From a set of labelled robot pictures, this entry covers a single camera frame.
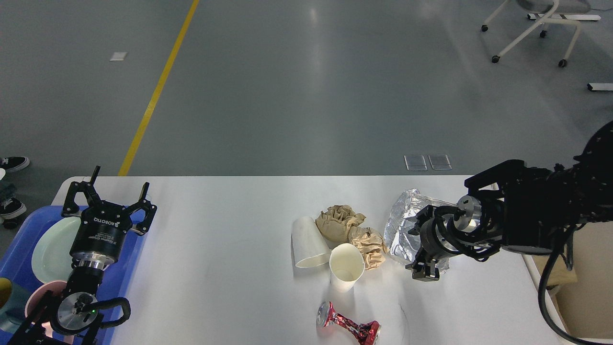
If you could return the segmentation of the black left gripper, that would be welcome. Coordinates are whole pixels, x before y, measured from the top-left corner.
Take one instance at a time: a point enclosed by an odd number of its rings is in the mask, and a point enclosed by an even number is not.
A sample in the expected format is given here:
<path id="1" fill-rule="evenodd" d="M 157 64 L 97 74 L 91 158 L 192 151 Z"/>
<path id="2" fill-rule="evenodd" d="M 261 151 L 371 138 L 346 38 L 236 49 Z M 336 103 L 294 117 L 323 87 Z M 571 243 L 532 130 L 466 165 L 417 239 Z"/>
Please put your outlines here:
<path id="1" fill-rule="evenodd" d="M 81 214 L 81 225 L 69 251 L 74 260 L 103 257 L 103 264 L 113 265 L 120 260 L 127 232 L 144 236 L 150 230 L 158 208 L 147 199 L 149 182 L 144 183 L 139 200 L 133 205 L 103 202 L 94 186 L 100 170 L 101 166 L 96 166 L 89 181 L 69 184 L 61 216 L 79 217 Z M 75 202 L 77 194 L 83 194 L 89 206 L 83 212 Z M 144 212 L 144 218 L 134 223 L 131 216 L 140 210 Z"/>

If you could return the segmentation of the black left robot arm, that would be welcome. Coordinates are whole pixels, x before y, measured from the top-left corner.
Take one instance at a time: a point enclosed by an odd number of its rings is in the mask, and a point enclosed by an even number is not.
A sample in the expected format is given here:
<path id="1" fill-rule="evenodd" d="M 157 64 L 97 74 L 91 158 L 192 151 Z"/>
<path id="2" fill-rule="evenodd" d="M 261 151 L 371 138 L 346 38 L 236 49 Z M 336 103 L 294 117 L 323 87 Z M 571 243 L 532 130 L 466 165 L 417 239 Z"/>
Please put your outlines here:
<path id="1" fill-rule="evenodd" d="M 68 251 L 71 271 L 65 286 L 58 293 L 46 289 L 33 310 L 23 310 L 10 345 L 67 345 L 69 338 L 94 345 L 99 331 L 131 317 L 127 298 L 101 299 L 98 291 L 106 269 L 119 262 L 128 234 L 144 236 L 158 207 L 147 198 L 147 182 L 132 205 L 101 199 L 94 186 L 99 171 L 96 166 L 89 180 L 72 182 L 61 208 L 62 218 L 79 220 Z"/>

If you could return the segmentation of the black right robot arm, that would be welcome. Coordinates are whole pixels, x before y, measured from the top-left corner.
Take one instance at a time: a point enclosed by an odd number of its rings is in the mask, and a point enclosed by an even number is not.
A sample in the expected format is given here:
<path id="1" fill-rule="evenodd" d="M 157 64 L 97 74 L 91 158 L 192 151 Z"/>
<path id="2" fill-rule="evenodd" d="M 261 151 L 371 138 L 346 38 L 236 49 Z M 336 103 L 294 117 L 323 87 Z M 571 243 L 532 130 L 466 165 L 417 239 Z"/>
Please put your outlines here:
<path id="1" fill-rule="evenodd" d="M 573 268 L 573 237 L 587 223 L 612 220 L 613 125 L 591 136 L 571 168 L 527 167 L 506 160 L 465 180 L 467 194 L 450 206 L 427 205 L 416 214 L 410 234 L 420 238 L 415 258 L 406 266 L 412 279 L 440 277 L 436 264 L 464 255 L 478 262 L 504 249 L 511 253 L 547 255 L 538 285 L 538 306 L 547 325 L 576 345 L 553 321 L 546 307 L 546 284 L 556 260 Z"/>

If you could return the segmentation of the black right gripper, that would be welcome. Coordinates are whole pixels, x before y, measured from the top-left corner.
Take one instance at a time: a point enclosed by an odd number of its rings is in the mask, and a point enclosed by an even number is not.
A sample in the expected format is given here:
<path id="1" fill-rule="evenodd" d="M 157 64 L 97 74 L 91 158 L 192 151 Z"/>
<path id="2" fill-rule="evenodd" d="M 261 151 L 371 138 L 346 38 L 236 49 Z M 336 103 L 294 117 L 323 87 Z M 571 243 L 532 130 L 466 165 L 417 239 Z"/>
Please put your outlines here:
<path id="1" fill-rule="evenodd" d="M 414 225 L 408 230 L 408 234 L 420 235 L 420 262 L 405 265 L 405 269 L 411 271 L 413 280 L 438 281 L 439 260 L 468 252 L 468 247 L 462 244 L 453 230 L 447 227 L 448 220 L 451 220 L 453 225 L 455 216 L 464 213 L 457 206 L 427 205 L 416 216 L 410 218 Z"/>

